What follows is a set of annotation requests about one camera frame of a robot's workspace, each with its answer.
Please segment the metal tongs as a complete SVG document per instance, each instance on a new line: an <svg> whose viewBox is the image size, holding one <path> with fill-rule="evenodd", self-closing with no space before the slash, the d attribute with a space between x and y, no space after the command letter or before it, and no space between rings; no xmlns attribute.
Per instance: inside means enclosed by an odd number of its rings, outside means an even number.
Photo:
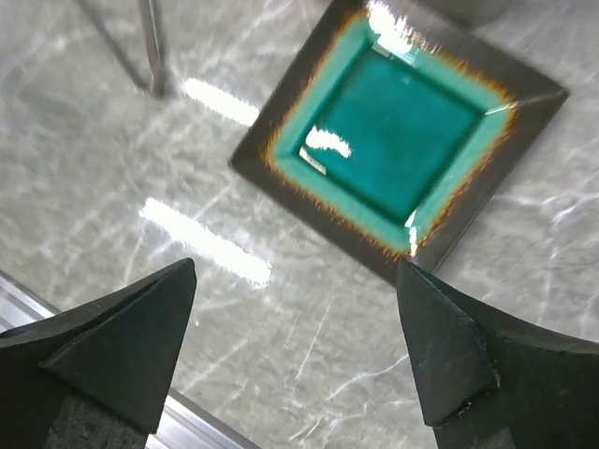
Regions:
<svg viewBox="0 0 599 449"><path fill-rule="evenodd" d="M139 72L127 59L116 40L110 35L107 27L101 20L99 13L88 1L76 1L81 12L96 29L110 53L116 58L126 75L136 87L155 98L164 98L167 89L167 75L161 56L161 36L159 5L157 1L138 0L136 2L139 12L139 23L146 50L151 79L146 82Z"/></svg>

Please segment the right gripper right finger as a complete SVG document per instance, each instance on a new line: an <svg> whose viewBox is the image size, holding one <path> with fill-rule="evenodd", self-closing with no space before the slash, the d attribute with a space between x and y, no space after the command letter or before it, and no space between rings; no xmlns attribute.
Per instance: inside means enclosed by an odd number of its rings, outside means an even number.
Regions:
<svg viewBox="0 0 599 449"><path fill-rule="evenodd" d="M438 447L597 447L597 343L518 319L406 259L396 291Z"/></svg>

